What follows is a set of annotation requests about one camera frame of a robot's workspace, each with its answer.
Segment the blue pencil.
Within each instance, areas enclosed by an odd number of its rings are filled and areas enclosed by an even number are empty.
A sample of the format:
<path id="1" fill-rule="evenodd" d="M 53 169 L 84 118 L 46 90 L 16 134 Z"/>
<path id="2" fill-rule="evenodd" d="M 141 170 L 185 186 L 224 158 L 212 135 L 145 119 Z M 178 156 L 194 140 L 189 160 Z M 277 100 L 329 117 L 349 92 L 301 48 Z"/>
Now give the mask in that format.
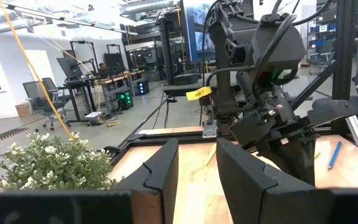
<path id="1" fill-rule="evenodd" d="M 337 156 L 338 156 L 338 154 L 339 154 L 339 151 L 340 151 L 340 149 L 341 149 L 341 146 L 342 146 L 342 142 L 339 141 L 339 142 L 337 143 L 337 145 L 336 145 L 336 148 L 335 148 L 333 154 L 332 154 L 332 157 L 331 157 L 330 160 L 329 160 L 328 170 L 331 170 L 331 169 L 333 168 L 334 163 L 335 163 L 335 161 L 336 161 L 336 159 L 337 159 Z"/>

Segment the black monitor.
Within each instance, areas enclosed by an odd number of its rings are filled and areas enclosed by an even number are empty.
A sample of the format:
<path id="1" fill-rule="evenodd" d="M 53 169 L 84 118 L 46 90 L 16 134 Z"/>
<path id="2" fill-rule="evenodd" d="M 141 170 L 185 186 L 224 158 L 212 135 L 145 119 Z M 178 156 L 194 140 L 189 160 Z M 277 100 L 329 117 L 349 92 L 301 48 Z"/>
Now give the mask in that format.
<path id="1" fill-rule="evenodd" d="M 61 66 L 62 70 L 64 71 L 65 75 L 69 79 L 73 78 L 80 78 L 83 73 L 80 70 L 77 61 L 72 58 L 57 58 L 59 65 Z"/>

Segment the person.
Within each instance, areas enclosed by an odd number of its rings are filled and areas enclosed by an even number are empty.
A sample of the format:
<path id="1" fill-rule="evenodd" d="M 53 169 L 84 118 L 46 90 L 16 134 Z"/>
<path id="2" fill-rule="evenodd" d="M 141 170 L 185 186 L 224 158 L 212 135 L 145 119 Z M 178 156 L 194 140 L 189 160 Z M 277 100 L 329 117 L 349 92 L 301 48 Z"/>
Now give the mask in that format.
<path id="1" fill-rule="evenodd" d="M 99 71 L 99 74 L 104 77 L 108 77 L 109 73 L 110 73 L 110 69 L 104 63 L 99 64 L 98 71 Z"/>

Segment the blue bin shelf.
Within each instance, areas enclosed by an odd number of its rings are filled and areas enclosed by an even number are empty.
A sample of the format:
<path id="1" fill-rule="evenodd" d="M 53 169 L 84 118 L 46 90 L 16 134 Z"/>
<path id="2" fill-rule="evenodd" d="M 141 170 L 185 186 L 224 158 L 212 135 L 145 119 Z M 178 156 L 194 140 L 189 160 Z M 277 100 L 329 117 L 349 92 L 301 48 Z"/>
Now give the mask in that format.
<path id="1" fill-rule="evenodd" d="M 317 17 L 308 23 L 306 61 L 312 65 L 327 62 L 336 40 L 336 16 Z"/>

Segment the computer with green lights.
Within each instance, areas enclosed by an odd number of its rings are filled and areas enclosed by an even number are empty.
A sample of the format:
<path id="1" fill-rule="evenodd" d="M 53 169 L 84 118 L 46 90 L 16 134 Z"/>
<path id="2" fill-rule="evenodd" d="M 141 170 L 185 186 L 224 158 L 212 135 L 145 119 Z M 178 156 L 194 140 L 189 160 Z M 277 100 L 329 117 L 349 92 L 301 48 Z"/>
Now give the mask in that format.
<path id="1" fill-rule="evenodd" d="M 134 106 L 132 93 L 130 90 L 119 92 L 116 94 L 116 96 L 118 106 L 121 110 L 128 110 Z"/>

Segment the wooden desk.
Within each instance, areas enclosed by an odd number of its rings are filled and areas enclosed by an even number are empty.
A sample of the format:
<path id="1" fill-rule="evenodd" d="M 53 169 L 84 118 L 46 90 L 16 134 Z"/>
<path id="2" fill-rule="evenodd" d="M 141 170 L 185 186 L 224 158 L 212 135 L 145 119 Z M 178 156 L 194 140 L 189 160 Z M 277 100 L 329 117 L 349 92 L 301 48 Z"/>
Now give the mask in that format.
<path id="1" fill-rule="evenodd" d="M 101 90 L 101 95 L 98 95 L 97 98 L 98 111 L 105 108 L 104 114 L 109 118 L 121 114 L 122 110 L 118 106 L 116 94 L 130 90 L 133 98 L 135 96 L 135 84 L 145 80 L 144 72 L 145 70 L 126 71 L 113 77 L 96 79 L 94 87 L 96 90 Z"/>

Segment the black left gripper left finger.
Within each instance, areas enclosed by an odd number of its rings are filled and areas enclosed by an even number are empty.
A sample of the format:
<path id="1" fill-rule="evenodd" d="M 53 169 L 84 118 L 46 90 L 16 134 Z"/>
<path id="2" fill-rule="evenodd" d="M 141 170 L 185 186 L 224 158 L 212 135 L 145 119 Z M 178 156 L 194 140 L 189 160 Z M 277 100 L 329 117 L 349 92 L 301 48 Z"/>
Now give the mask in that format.
<path id="1" fill-rule="evenodd" d="M 178 140 L 170 139 L 111 190 L 0 194 L 0 224 L 172 224 Z"/>

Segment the black robot station frame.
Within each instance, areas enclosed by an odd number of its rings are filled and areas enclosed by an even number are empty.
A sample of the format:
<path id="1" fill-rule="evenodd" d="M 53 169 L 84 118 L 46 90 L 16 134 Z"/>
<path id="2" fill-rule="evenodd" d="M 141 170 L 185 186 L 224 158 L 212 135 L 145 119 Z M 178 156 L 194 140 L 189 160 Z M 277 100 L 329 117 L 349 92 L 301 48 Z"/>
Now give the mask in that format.
<path id="1" fill-rule="evenodd" d="M 119 42 L 104 39 L 71 40 L 70 47 L 73 56 L 83 63 L 81 67 L 84 72 L 98 72 L 101 63 L 116 73 L 127 68 L 125 51 Z"/>

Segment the black desk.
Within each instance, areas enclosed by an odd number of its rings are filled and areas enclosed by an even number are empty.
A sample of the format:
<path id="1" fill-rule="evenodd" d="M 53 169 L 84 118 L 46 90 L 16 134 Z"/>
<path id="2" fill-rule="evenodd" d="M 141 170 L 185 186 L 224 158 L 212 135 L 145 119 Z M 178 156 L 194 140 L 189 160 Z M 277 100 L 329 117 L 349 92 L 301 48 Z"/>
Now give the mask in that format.
<path id="1" fill-rule="evenodd" d="M 93 122 L 90 119 L 81 118 L 78 110 L 78 105 L 76 103 L 76 98 L 73 92 L 74 89 L 85 88 L 85 90 L 83 91 L 85 93 L 85 100 L 90 106 L 91 112 L 96 112 L 96 105 L 94 103 L 93 94 L 91 91 L 91 86 L 93 84 L 93 81 L 94 81 L 93 78 L 85 78 L 79 80 L 71 80 L 65 83 L 65 86 L 69 91 L 71 102 L 75 113 L 75 119 L 68 120 L 66 122 L 67 126 L 70 127 L 73 123 L 86 123 L 88 127 L 93 125 Z"/>

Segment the computer with blue lights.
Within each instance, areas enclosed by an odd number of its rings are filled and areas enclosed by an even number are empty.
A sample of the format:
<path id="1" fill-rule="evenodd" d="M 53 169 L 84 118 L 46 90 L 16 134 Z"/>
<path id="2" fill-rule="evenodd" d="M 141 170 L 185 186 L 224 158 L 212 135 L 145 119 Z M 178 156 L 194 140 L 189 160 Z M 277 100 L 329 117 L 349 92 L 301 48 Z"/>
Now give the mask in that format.
<path id="1" fill-rule="evenodd" d="M 150 92 L 149 89 L 149 81 L 148 80 L 144 80 L 144 81 L 140 81 L 136 83 L 136 95 L 146 95 Z"/>

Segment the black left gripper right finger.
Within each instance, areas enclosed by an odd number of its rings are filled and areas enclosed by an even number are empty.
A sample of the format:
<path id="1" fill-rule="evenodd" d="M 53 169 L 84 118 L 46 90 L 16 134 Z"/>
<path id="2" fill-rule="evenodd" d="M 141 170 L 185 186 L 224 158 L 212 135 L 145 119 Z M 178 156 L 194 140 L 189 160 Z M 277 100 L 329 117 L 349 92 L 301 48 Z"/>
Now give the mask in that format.
<path id="1" fill-rule="evenodd" d="M 358 224 L 358 188 L 317 189 L 227 139 L 216 160 L 234 224 Z"/>

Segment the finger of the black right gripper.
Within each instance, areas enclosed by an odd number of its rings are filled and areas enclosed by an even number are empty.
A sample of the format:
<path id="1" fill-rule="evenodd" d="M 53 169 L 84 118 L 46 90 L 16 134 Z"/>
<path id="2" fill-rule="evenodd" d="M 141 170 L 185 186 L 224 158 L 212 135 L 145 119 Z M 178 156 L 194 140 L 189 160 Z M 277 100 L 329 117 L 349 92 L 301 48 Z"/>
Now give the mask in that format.
<path id="1" fill-rule="evenodd" d="M 312 186 L 315 185 L 314 152 L 316 140 L 290 141 L 287 144 L 288 173 Z"/>
<path id="2" fill-rule="evenodd" d="M 285 145 L 258 142 L 258 153 L 272 161 L 281 171 L 302 180 L 301 157 L 302 150 L 298 143 L 290 142 Z"/>

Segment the green potted plant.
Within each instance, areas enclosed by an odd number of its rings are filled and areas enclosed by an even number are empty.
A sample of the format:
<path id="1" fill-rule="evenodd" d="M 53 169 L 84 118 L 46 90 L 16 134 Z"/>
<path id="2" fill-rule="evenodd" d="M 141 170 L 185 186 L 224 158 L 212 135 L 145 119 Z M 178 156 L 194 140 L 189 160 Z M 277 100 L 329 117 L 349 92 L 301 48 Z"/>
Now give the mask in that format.
<path id="1" fill-rule="evenodd" d="M 0 161 L 0 193 L 8 190 L 109 190 L 119 181 L 110 173 L 110 153 L 89 147 L 87 139 L 28 134 L 29 144 L 12 143 Z"/>

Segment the black box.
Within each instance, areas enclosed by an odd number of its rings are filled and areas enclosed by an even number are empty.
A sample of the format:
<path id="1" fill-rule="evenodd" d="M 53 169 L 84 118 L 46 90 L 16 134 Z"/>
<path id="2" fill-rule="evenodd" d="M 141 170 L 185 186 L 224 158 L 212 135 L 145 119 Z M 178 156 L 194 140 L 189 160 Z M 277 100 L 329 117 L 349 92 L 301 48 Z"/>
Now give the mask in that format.
<path id="1" fill-rule="evenodd" d="M 197 73 L 182 74 L 173 77 L 173 83 L 175 86 L 191 85 L 198 81 Z"/>

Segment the large display screen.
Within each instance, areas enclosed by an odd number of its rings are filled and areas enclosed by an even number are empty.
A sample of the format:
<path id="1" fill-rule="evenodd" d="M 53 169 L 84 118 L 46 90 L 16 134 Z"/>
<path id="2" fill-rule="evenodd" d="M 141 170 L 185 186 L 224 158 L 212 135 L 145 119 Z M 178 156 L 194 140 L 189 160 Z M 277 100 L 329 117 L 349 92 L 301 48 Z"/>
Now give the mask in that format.
<path id="1" fill-rule="evenodd" d="M 203 24 L 214 0 L 180 0 L 188 63 L 202 61 Z"/>

